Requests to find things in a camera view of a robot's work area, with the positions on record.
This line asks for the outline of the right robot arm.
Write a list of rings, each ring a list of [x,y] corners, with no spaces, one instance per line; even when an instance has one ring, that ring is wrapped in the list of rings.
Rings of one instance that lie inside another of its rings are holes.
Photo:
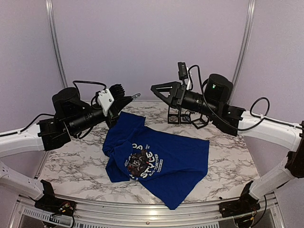
[[[245,213],[268,192],[294,178],[304,176],[304,125],[282,122],[251,110],[227,104],[233,84],[224,76],[211,74],[201,93],[187,90],[180,82],[152,85],[151,91],[169,107],[206,116],[223,133],[247,136],[274,143],[289,150],[287,157],[271,171],[247,184],[235,208]]]

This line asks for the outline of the blue printed t-shirt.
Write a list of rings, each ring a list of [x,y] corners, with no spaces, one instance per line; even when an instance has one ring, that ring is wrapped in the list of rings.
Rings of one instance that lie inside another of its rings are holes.
[[[134,180],[176,209],[207,175],[209,141],[153,130],[145,117],[121,112],[103,152],[111,182]]]

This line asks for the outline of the pink round brooch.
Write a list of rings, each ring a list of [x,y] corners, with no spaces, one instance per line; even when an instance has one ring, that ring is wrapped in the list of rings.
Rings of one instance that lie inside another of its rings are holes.
[[[176,123],[178,121],[178,118],[176,116],[170,116],[169,121],[173,122],[173,123]]]

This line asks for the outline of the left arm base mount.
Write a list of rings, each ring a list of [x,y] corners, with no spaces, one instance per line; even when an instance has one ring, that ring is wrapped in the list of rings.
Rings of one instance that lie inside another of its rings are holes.
[[[43,196],[35,200],[35,208],[52,212],[53,215],[73,216],[76,203],[72,200],[61,199],[55,196],[50,182],[41,180]]]

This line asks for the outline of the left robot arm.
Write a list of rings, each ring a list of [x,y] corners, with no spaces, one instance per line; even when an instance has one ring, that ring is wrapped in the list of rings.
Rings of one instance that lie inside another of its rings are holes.
[[[63,147],[72,138],[86,137],[102,122],[111,128],[117,123],[123,108],[138,97],[140,94],[126,96],[122,85],[116,84],[96,92],[88,104],[81,100],[77,87],[65,88],[52,97],[54,115],[0,135],[0,156],[52,151]]]

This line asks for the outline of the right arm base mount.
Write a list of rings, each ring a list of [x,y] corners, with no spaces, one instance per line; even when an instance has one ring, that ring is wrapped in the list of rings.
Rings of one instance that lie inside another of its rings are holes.
[[[219,212],[223,218],[250,213],[261,209],[258,200],[249,195],[249,189],[252,183],[253,181],[250,181],[245,185],[239,199],[219,204]]]

